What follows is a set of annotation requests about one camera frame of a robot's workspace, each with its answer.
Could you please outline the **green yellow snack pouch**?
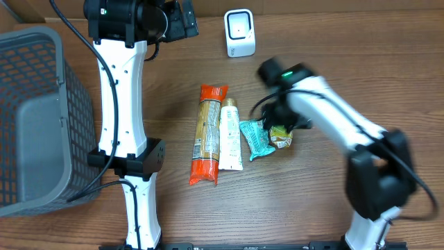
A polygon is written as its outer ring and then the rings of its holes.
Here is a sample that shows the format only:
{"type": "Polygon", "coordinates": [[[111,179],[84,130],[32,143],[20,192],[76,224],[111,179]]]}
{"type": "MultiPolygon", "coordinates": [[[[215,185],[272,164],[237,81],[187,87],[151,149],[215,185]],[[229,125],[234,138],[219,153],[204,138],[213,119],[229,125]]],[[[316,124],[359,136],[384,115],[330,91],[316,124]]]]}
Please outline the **green yellow snack pouch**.
{"type": "Polygon", "coordinates": [[[291,146],[293,133],[287,132],[284,126],[272,126],[269,130],[271,143],[283,149],[291,146]]]}

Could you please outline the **white tube with gold cap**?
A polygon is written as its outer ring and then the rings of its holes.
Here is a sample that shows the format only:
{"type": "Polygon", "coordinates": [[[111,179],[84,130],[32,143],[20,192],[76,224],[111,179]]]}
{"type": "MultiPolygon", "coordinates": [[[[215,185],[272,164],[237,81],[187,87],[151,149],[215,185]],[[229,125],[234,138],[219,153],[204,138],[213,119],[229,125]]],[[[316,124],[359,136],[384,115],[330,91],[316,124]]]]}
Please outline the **white tube with gold cap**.
{"type": "Polygon", "coordinates": [[[219,124],[219,170],[241,171],[243,169],[239,123],[236,100],[225,99],[222,103],[219,124]]]}

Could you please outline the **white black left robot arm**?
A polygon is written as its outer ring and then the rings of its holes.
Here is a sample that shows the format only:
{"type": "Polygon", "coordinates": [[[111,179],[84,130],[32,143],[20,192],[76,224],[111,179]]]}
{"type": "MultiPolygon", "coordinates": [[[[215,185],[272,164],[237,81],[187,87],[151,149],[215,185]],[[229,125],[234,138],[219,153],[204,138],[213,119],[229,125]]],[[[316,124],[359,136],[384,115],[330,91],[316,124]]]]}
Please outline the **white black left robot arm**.
{"type": "Polygon", "coordinates": [[[100,55],[102,128],[87,162],[113,170],[126,202],[128,234],[121,249],[159,249],[155,183],[165,143],[147,137],[142,74],[148,46],[198,35],[192,1],[87,0],[89,36],[100,55]]]}

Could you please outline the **orange spaghetti pack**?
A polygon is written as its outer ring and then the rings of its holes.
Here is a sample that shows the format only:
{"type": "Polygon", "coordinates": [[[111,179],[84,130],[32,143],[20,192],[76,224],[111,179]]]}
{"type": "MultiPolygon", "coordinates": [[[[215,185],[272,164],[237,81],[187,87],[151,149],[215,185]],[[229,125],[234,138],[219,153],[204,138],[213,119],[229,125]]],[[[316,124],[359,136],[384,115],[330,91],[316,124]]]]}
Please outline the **orange spaghetti pack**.
{"type": "Polygon", "coordinates": [[[222,102],[227,92],[227,85],[221,87],[201,85],[200,87],[200,102],[189,176],[190,185],[195,185],[202,180],[214,181],[217,184],[220,153],[219,122],[222,102]]]}

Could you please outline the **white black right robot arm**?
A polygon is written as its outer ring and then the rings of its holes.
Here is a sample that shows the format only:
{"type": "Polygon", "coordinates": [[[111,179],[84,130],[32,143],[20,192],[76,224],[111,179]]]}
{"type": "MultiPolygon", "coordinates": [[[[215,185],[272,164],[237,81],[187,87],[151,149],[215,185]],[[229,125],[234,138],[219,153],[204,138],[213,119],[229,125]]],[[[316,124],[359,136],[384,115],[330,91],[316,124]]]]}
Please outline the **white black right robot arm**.
{"type": "Polygon", "coordinates": [[[345,193],[354,213],[335,249],[406,249],[387,242],[391,224],[416,191],[417,176],[402,131],[387,131],[360,115],[322,77],[300,63],[284,69],[274,59],[257,70],[274,100],[258,102],[264,128],[320,129],[344,155],[345,193]]]}

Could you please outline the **teal snack packet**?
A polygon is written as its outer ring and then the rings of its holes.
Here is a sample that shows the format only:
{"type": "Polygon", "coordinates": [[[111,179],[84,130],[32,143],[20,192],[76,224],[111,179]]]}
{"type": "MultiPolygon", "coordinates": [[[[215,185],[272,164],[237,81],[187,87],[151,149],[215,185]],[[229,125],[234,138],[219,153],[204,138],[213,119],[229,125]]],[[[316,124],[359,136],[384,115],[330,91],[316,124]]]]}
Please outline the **teal snack packet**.
{"type": "Polygon", "coordinates": [[[240,130],[243,133],[250,148],[249,160],[267,156],[275,151],[270,145],[268,131],[264,129],[262,120],[248,120],[240,122],[240,130]]]}

